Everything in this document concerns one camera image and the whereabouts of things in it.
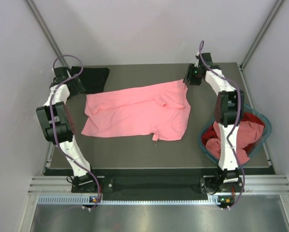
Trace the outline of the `pink t shirt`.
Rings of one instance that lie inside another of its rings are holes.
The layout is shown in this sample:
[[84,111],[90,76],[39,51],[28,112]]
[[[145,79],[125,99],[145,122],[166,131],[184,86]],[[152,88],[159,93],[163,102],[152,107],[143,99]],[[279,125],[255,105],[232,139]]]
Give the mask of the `pink t shirt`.
[[153,141],[183,138],[191,106],[182,80],[86,96],[82,135],[111,138],[152,135]]

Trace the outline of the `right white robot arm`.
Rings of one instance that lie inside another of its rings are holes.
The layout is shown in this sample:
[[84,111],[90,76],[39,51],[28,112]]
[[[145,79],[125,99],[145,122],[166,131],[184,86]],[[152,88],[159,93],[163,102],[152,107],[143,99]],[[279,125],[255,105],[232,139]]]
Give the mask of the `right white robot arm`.
[[214,119],[220,131],[220,158],[215,185],[220,191],[242,187],[237,134],[243,116],[244,92],[234,81],[225,78],[220,67],[213,64],[210,53],[197,52],[196,59],[194,64],[189,64],[183,82],[199,86],[205,81],[216,94]]

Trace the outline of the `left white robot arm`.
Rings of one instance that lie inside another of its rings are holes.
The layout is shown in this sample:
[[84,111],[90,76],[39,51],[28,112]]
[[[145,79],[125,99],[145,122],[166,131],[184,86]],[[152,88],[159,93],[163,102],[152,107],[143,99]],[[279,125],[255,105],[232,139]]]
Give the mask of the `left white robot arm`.
[[47,101],[36,109],[36,114],[45,139],[51,142],[66,157],[73,176],[67,176],[72,192],[101,193],[98,178],[92,173],[91,165],[84,158],[75,137],[75,126],[66,107],[74,90],[69,83],[75,81],[66,67],[53,69],[55,77],[50,86]]

